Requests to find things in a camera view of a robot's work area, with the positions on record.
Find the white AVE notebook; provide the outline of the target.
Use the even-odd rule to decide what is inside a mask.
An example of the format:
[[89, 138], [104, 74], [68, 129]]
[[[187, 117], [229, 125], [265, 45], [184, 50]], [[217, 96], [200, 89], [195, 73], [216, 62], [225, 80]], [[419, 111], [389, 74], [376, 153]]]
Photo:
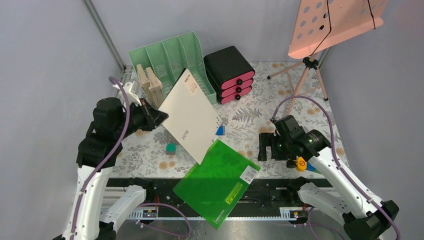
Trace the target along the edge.
[[201, 164], [222, 119], [189, 69], [183, 70], [158, 110], [168, 114], [162, 125]]

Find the green 104-storey treehouse book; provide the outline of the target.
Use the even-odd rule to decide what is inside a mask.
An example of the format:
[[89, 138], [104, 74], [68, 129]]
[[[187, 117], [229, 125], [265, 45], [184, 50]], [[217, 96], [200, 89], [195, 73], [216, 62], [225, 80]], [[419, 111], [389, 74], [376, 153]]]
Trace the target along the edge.
[[136, 70], [137, 70], [137, 75], [138, 75], [138, 79], [139, 79], [139, 84], [144, 91], [145, 98], [149, 102], [150, 105], [153, 105], [154, 99], [153, 99], [152, 92], [150, 90], [151, 81], [147, 78], [145, 71], [144, 71], [141, 64], [136, 65]]

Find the purple 52-storey treehouse book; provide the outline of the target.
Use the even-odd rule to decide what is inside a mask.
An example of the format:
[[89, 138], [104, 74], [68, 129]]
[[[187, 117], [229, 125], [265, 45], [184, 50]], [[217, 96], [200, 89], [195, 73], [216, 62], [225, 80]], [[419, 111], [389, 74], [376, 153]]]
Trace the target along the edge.
[[163, 95], [163, 85], [161, 81], [157, 78], [155, 75], [153, 69], [151, 67], [146, 68], [146, 72], [148, 74], [148, 78], [150, 80], [149, 90], [153, 97], [153, 102], [156, 106], [156, 108], [159, 108], [163, 101], [164, 101], [164, 95]]

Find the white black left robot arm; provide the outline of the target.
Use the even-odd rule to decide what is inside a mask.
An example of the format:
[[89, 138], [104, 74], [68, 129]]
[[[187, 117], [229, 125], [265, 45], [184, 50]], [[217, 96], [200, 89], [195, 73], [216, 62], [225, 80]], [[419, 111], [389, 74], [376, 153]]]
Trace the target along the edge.
[[121, 97], [97, 102], [93, 121], [78, 145], [76, 194], [60, 240], [114, 240], [140, 204], [148, 206], [155, 200], [152, 182], [137, 178], [108, 210], [101, 210], [107, 183], [123, 149], [122, 141], [139, 130], [151, 132], [168, 118], [135, 94], [133, 82], [120, 83], [114, 77], [110, 81]]

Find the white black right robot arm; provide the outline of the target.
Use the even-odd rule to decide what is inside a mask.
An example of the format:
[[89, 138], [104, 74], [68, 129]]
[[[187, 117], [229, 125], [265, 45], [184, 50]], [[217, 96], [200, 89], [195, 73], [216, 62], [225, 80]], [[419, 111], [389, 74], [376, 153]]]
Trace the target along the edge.
[[318, 208], [343, 226], [352, 240], [376, 240], [393, 226], [399, 207], [384, 201], [362, 183], [333, 153], [330, 141], [318, 130], [305, 132], [292, 115], [272, 120], [273, 133], [259, 134], [258, 160], [286, 161], [290, 168], [300, 168], [304, 160], [331, 184], [336, 197], [321, 190], [304, 177], [291, 180], [287, 186], [287, 201], [293, 206], [302, 203]]

